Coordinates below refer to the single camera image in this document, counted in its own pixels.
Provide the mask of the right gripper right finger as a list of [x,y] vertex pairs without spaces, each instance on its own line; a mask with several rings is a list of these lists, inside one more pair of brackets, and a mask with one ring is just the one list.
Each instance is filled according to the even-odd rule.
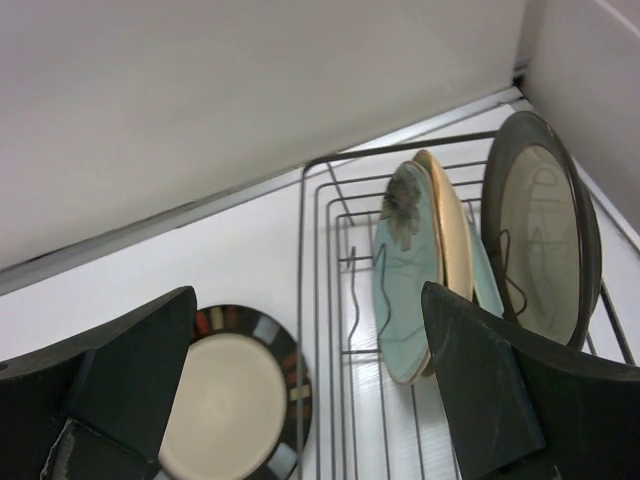
[[422,311],[464,479],[636,479],[639,370],[427,282]]

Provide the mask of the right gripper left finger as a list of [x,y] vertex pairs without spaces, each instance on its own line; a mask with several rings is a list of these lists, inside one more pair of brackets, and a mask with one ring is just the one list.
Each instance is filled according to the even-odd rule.
[[2,361],[2,478],[154,478],[196,307],[180,287]]

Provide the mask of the teal rectangular divided plate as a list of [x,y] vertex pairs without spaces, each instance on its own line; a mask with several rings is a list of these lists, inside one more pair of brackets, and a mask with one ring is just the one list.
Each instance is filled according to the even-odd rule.
[[487,252],[476,227],[469,223],[469,229],[473,260],[474,293],[477,303],[484,310],[502,318],[504,307]]

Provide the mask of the tan round bird plate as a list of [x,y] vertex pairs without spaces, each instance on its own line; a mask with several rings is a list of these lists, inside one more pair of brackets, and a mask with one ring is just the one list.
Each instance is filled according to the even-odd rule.
[[474,272],[470,227],[462,203],[444,168],[431,152],[419,150],[414,161],[431,178],[443,257],[444,285],[472,301]]

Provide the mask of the grey rim cream plate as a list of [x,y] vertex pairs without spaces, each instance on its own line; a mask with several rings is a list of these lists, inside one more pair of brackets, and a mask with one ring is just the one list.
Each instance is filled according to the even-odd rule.
[[568,149],[534,112],[510,115],[495,134],[481,238],[505,319],[582,349],[602,282],[599,226]]

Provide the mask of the teal round flower plate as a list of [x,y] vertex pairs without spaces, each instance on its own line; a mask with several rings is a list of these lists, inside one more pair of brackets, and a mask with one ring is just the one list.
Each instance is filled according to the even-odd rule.
[[414,161],[402,163],[383,194],[373,247],[372,300],[382,360],[398,384],[424,374],[431,353],[421,292],[444,276],[432,185]]

